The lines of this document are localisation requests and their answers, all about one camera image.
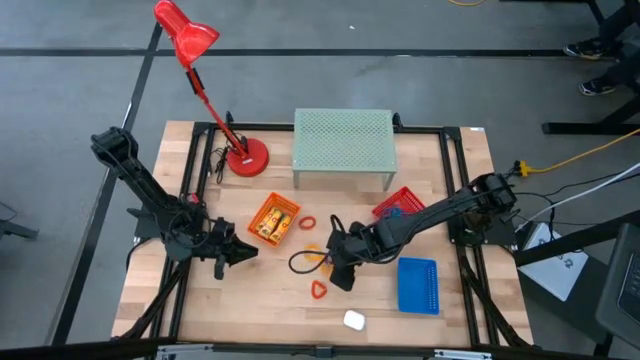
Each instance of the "blue basket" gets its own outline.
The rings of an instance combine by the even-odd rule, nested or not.
[[[438,267],[430,259],[401,257],[398,260],[398,310],[438,315]]]

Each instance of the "orange basket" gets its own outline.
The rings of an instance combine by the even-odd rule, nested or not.
[[[289,226],[287,230],[285,230],[285,232],[282,234],[282,237],[280,238],[280,241],[278,242],[273,241],[271,239],[263,238],[258,234],[258,231],[256,230],[256,226],[260,224],[262,219],[265,216],[267,216],[267,214],[269,213],[269,210],[271,210],[271,208],[273,207],[280,210],[282,214],[289,215],[291,217],[291,224],[293,224],[293,221],[296,219],[296,216],[298,216],[298,213],[300,212],[300,205],[294,203],[293,201],[285,198],[280,194],[271,193],[267,198],[267,200],[264,202],[264,204],[262,204],[262,207],[260,207],[260,210],[258,210],[258,213],[256,214],[256,216],[254,216],[253,220],[251,220],[251,223],[249,224],[249,227],[247,228],[247,230],[249,230],[250,233],[258,237],[258,239],[266,242],[267,244],[273,247],[276,247],[280,244],[280,242],[282,242],[282,240],[284,240],[284,237],[285,235],[287,235],[287,232],[289,232],[289,228],[291,228],[291,226]]]

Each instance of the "concrete floor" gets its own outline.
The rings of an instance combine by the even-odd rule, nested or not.
[[[555,49],[596,32],[584,4],[177,2],[222,33],[216,48]],[[146,48],[154,3],[6,0],[0,48]],[[605,13],[615,8],[601,6]],[[163,34],[159,47],[169,46]],[[20,211],[18,222],[40,229],[37,241],[7,237],[0,243],[0,348],[44,342],[105,172],[89,150],[89,136],[122,123],[141,63],[141,57],[0,57],[0,200]],[[545,121],[596,121],[627,101],[632,94],[624,89],[601,98],[577,93],[578,82],[608,65],[549,58],[208,57],[198,70],[215,104],[237,121],[291,122],[296,107],[388,108],[405,124],[485,127],[495,168],[506,171],[515,159],[544,166],[611,139],[540,132]],[[195,119],[208,114],[177,61],[155,58],[133,126],[140,159],[152,166],[166,120]],[[619,171],[639,151],[631,139],[521,181],[518,189],[550,192]],[[557,219],[599,222],[634,210],[637,201],[630,199],[639,196],[629,181],[559,209]],[[117,185],[71,342],[110,334],[135,227],[125,209],[138,204]],[[524,214],[542,206],[525,198],[519,204]],[[557,226],[561,233],[575,229]],[[610,251],[610,243],[587,249],[603,261]],[[526,302],[538,345],[591,353],[594,343],[577,329]],[[610,355],[639,358],[640,352],[616,339]]]

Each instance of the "person's foot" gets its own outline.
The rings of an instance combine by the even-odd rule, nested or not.
[[[613,92],[615,89],[616,84],[607,79],[606,76],[601,76],[578,85],[578,91],[586,96],[604,95]]]
[[[607,49],[602,45],[602,41],[598,38],[569,44],[562,49],[567,56],[579,57],[588,60],[599,60],[606,50]]]

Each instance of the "wooden table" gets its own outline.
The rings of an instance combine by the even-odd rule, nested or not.
[[[179,192],[192,127],[192,122],[168,122],[160,145],[153,174],[172,194]],[[480,174],[492,172],[493,165],[484,131],[479,128],[462,128],[461,132],[469,177],[473,179]],[[371,174],[308,174],[300,179],[300,189],[294,190],[291,171],[293,132],[243,131],[243,134],[259,138],[267,144],[271,156],[269,166],[264,173],[254,178],[241,178],[226,169],[222,185],[216,184],[215,177],[208,179],[205,201],[210,216],[215,218],[222,215],[235,222],[239,238],[259,247],[260,253],[257,258],[227,269],[223,281],[214,279],[212,260],[193,260],[179,340],[392,346],[470,345],[455,248],[449,243],[444,224],[418,234],[402,253],[402,256],[437,261],[440,284],[438,316],[397,311],[395,262],[358,267],[351,292],[344,292],[333,286],[320,271],[296,275],[287,267],[289,256],[305,245],[315,243],[324,247],[331,231],[330,214],[338,215],[345,226],[355,220],[366,224],[373,220],[373,207],[405,185],[425,205],[443,199],[446,185],[437,136],[394,135],[398,173],[389,192],[383,193],[379,177]],[[224,138],[216,133],[214,148],[223,145]],[[450,157],[454,178],[459,186],[453,144],[450,144]],[[201,157],[197,157],[196,164],[200,161]],[[194,172],[194,177],[197,177],[197,171]],[[318,220],[311,231],[292,227],[277,248],[265,245],[246,230],[255,212],[273,191],[300,204],[301,216],[313,215]],[[499,247],[483,249],[493,300],[518,334],[531,342],[529,321],[511,256]],[[128,330],[154,298],[164,259],[164,247],[159,241],[150,241],[135,252],[122,291],[113,335]],[[473,256],[470,255],[469,259],[473,261]],[[301,260],[298,265],[308,263]],[[311,282],[316,279],[329,287],[327,295],[320,300],[311,297]],[[168,332],[172,304],[173,300],[170,298],[162,334]],[[366,316],[364,331],[357,332],[342,324],[343,315],[348,309]],[[484,313],[477,299],[475,309],[481,339],[487,342]]]

